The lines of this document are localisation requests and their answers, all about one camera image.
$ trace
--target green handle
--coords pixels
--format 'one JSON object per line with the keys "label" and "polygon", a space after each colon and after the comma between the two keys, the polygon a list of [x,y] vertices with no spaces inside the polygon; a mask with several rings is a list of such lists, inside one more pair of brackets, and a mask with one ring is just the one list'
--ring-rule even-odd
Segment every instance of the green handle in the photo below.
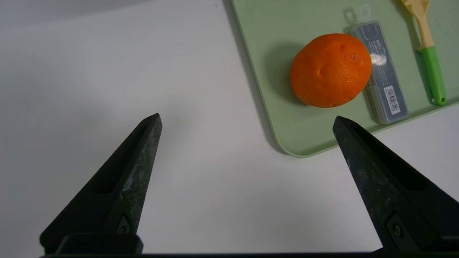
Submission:
{"label": "green handle", "polygon": [[429,85],[435,104],[442,106],[446,104],[446,90],[443,83],[442,70],[438,60],[437,49],[435,46],[426,47],[418,50],[424,57],[429,76]]}

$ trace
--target utensil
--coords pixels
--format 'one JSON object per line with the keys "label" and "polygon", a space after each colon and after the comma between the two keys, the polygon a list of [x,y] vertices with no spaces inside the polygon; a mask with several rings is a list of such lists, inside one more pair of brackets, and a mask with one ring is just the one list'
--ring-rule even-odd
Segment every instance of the utensil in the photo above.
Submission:
{"label": "utensil", "polygon": [[421,47],[418,52],[424,57],[429,77],[429,85],[432,90],[433,102],[437,105],[446,104],[446,90],[443,82],[442,70],[438,60],[437,49],[435,48],[432,34],[427,23],[427,10],[429,0],[401,0],[409,12],[411,12],[418,23],[421,34]]}

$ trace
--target white table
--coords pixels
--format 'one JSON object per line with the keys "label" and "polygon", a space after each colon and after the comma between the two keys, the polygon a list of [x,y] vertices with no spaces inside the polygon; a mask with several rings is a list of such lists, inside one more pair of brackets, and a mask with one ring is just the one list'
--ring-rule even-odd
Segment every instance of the white table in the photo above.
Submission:
{"label": "white table", "polygon": [[[339,149],[307,159],[276,150],[229,7],[220,0],[3,4],[2,256],[41,255],[43,229],[157,112],[163,130],[138,230],[144,252],[381,246]],[[458,111],[376,135],[456,199]]]}

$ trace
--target barcode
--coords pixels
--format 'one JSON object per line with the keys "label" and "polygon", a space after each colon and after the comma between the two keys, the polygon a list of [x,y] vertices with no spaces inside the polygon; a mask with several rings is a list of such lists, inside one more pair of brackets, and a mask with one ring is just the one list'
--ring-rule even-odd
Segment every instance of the barcode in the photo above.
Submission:
{"label": "barcode", "polygon": [[386,94],[387,102],[389,103],[389,108],[391,109],[391,114],[400,113],[400,107],[398,106],[397,97],[395,96],[394,87],[389,86],[384,88]]}

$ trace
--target orange fruit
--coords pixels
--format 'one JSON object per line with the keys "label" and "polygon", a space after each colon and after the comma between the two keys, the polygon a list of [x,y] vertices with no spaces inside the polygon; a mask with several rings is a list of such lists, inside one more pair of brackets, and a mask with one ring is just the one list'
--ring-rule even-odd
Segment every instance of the orange fruit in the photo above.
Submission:
{"label": "orange fruit", "polygon": [[362,42],[347,34],[313,39],[293,59],[290,84],[304,103],[337,107],[354,99],[368,83],[371,58]]}

